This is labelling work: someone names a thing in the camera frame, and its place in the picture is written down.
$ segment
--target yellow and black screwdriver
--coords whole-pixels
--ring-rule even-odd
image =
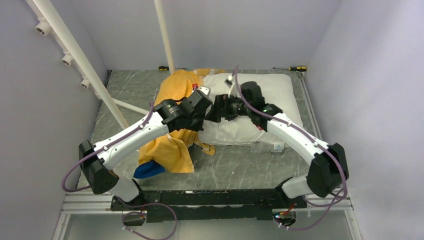
[[[294,71],[294,72],[306,72],[307,68],[305,66],[294,66],[294,67],[289,67],[289,68],[278,68],[278,67],[273,67],[272,69],[281,69],[281,70],[289,70],[289,71]]]

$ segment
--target white wall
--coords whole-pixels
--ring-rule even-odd
[[[107,71],[66,0],[53,4],[102,79]],[[24,0],[0,1],[0,239],[53,237],[65,193],[61,179],[90,137],[99,100],[63,52],[35,31]],[[76,183],[77,175],[70,179]]]
[[[305,65],[341,0],[163,0],[178,68]],[[156,69],[166,56],[153,0],[71,0],[108,69]]]
[[[306,74],[364,239],[424,238],[424,2],[343,0]]]

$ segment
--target white cushion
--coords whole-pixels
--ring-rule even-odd
[[[229,88],[224,80],[230,73],[207,75],[203,84],[210,87],[210,99],[215,101],[215,95],[228,94]],[[262,91],[265,102],[274,104],[297,125],[303,126],[298,104],[293,94],[292,80],[285,74],[237,74],[239,84],[254,81]],[[269,132],[259,130],[247,116],[239,116],[235,120],[222,119],[220,123],[204,121],[204,131],[198,132],[199,140],[211,145],[244,145],[264,141],[283,143],[281,139]]]

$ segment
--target white pole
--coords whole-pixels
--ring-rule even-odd
[[[165,47],[166,60],[171,74],[175,71],[174,60],[172,58],[170,38],[168,37],[167,23],[165,22],[164,9],[162,8],[162,0],[154,0],[156,7],[157,19],[159,20],[160,33],[162,34],[163,45]]]
[[[141,114],[144,114],[144,115],[149,114],[149,111],[148,111],[148,110],[143,109],[143,108],[141,108],[141,107],[131,105],[131,104],[129,104],[129,103],[126,103],[126,102],[124,102],[124,101],[121,101],[121,100],[118,100],[118,99],[115,99],[115,98],[113,98],[113,101],[114,101],[117,105],[119,105],[119,106],[121,106],[121,107],[124,107],[124,108],[126,108],[126,109],[129,109],[129,110],[133,110],[134,112],[141,113]]]
[[[50,0],[29,0],[33,1],[37,6],[38,10],[45,17],[47,22],[50,24],[51,28],[63,42],[63,45],[68,49],[69,53],[74,58],[75,62],[79,65],[82,71],[85,73],[93,88],[100,95],[103,102],[109,108],[112,115],[118,121],[119,125],[125,129],[129,125],[125,120],[122,113],[119,111],[118,106],[115,104],[108,90],[106,90],[105,85],[100,80],[93,66],[90,64],[83,50],[78,45],[75,38],[72,36],[68,27],[62,20],[59,13],[56,11]]]

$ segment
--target orange fabric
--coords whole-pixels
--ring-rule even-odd
[[[178,70],[167,77],[160,85],[154,105],[165,99],[181,99],[192,93],[192,84],[203,86],[203,78],[196,71]],[[155,160],[171,173],[193,173],[194,166],[188,147],[196,144],[208,155],[215,153],[212,145],[201,143],[198,133],[181,129],[156,138],[140,148],[138,163],[144,164]]]

